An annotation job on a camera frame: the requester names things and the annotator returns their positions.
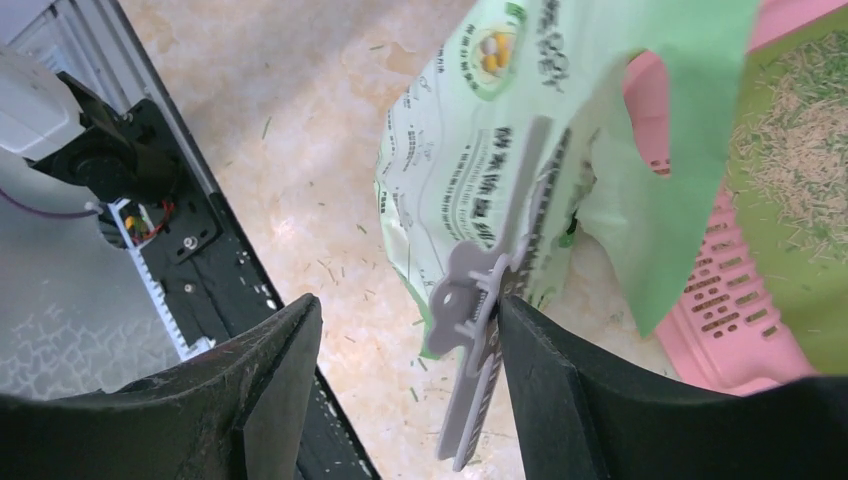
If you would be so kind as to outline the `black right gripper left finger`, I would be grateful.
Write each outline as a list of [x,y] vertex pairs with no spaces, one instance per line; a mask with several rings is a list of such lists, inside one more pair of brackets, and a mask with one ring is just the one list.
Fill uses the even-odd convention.
[[310,294],[113,393],[1,398],[5,479],[290,479],[322,328]]

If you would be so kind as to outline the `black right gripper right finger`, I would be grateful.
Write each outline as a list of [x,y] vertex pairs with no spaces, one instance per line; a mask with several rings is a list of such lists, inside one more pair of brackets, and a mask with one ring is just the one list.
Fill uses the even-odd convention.
[[694,387],[572,334],[517,297],[498,326],[529,479],[843,479],[847,381],[749,396]]

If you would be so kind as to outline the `small black ruler piece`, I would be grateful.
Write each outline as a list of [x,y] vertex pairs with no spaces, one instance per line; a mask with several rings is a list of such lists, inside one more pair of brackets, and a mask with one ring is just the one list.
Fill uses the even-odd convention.
[[550,156],[544,146],[553,121],[538,116],[530,124],[521,165],[500,233],[489,249],[471,240],[451,251],[444,277],[430,294],[432,329],[427,348],[463,352],[438,440],[436,456],[450,459],[456,472],[473,458],[502,366],[497,318],[504,297],[529,285],[530,270],[552,192],[571,132],[565,130]]

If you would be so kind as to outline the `green cat litter bag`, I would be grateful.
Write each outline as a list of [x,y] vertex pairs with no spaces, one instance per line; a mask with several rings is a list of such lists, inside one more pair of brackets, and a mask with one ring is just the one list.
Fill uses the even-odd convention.
[[508,249],[559,175],[525,299],[562,294],[572,219],[605,249],[639,332],[681,296],[722,181],[755,1],[479,1],[389,109],[375,190],[425,322],[461,241]]

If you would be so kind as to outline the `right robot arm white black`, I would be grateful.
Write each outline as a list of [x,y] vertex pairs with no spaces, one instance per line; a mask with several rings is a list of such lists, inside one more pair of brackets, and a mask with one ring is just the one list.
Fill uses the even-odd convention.
[[[168,202],[183,172],[72,76],[1,53],[1,145],[98,197]],[[843,479],[847,381],[812,376],[749,396],[642,369],[517,296],[536,252],[451,252],[436,327],[469,339],[448,451],[467,464],[500,371],[530,479]],[[318,353],[321,312],[304,295],[258,326],[112,394],[1,398],[5,479],[290,479]]]

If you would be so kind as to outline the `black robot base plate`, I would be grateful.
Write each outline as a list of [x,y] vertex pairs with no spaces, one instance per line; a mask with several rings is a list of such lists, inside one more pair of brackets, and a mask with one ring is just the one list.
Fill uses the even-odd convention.
[[119,122],[142,154],[167,157],[177,176],[150,203],[116,201],[112,214],[180,357],[209,366],[244,347],[257,353],[272,326],[283,346],[242,360],[249,382],[231,423],[237,479],[374,479],[378,473],[316,359],[321,308],[283,303],[224,196],[205,188],[154,102]]

